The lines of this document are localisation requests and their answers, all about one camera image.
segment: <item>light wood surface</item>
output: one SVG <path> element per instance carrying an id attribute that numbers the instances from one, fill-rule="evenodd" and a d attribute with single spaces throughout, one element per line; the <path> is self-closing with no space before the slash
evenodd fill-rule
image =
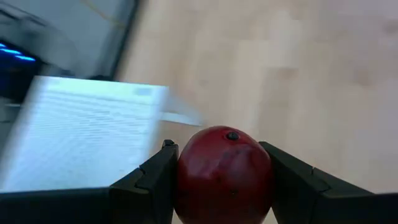
<path id="1" fill-rule="evenodd" d="M 365 189 L 398 191 L 397 7 L 147 0 L 119 77 L 170 86 L 205 126 L 240 128 Z M 182 148 L 197 130 L 168 123 L 160 135 Z"/>

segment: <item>black plastic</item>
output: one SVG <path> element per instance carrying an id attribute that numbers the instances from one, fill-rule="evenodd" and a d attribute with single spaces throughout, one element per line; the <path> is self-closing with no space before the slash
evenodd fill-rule
<path id="1" fill-rule="evenodd" d="M 167 141 L 110 187 L 0 194 L 0 223 L 171 223 L 177 157 Z"/>
<path id="2" fill-rule="evenodd" d="M 373 194 L 266 143 L 276 179 L 279 224 L 398 223 L 398 194 Z"/>

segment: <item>apple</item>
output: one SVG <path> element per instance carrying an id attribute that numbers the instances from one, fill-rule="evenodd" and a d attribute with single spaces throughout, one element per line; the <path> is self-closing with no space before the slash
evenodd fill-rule
<path id="1" fill-rule="evenodd" d="M 207 128 L 178 159 L 175 211 L 184 224 L 260 224 L 274 184 L 271 159 L 257 141 L 234 128 Z"/>

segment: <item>led light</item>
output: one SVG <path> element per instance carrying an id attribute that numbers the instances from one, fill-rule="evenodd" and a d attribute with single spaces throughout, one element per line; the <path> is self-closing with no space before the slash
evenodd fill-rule
<path id="1" fill-rule="evenodd" d="M 30 61 L 35 61 L 35 59 L 34 58 L 31 58 L 31 57 L 25 57 L 25 56 L 16 56 L 17 58 L 20 58 L 20 59 L 23 59 L 23 60 L 30 60 Z"/>
<path id="2" fill-rule="evenodd" d="M 10 49 L 0 49 L 4 52 L 10 53 L 10 54 L 21 54 L 19 51 L 17 50 L 10 50 Z"/>

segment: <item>table surface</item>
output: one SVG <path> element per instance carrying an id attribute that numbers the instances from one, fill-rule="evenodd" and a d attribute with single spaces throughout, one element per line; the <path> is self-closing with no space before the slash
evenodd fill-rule
<path id="1" fill-rule="evenodd" d="M 397 6 L 150 0 L 119 79 L 170 86 L 204 126 L 242 129 L 370 191 L 398 191 Z M 198 128 L 163 130 L 183 146 Z"/>

